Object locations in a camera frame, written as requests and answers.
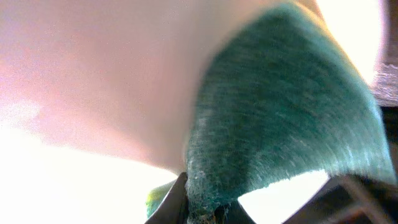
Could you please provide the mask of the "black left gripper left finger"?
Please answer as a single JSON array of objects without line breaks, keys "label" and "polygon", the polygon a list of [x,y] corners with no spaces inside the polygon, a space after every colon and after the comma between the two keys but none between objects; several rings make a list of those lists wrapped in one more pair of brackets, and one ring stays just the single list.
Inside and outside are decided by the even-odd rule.
[{"label": "black left gripper left finger", "polygon": [[157,210],[145,224],[186,224],[188,217],[188,198],[185,189],[187,173],[182,172],[165,195]]}]

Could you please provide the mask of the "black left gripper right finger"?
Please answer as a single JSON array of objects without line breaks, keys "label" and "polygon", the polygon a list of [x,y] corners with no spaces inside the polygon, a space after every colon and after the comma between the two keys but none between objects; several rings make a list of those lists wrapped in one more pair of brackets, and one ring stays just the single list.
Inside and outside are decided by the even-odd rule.
[{"label": "black left gripper right finger", "polygon": [[334,177],[285,224],[396,224],[397,186],[355,175]]}]

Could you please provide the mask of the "green yellow sponge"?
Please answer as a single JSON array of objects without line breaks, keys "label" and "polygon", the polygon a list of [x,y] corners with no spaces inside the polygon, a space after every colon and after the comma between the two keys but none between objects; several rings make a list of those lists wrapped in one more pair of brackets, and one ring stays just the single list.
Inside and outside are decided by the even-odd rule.
[{"label": "green yellow sponge", "polygon": [[[311,171],[397,183],[376,100],[297,3],[266,10],[212,60],[185,162],[186,223],[251,223],[240,196]],[[148,218],[173,184],[150,192]]]}]

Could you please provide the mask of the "white plate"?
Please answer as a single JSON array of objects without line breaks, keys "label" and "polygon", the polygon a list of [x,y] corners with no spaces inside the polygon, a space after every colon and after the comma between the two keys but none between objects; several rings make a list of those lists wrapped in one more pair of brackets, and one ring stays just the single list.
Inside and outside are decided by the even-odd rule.
[{"label": "white plate", "polygon": [[[146,221],[150,192],[186,171],[212,60],[282,3],[314,14],[369,88],[382,1],[2,1],[1,222]],[[307,172],[238,203],[282,222],[334,176]]]}]

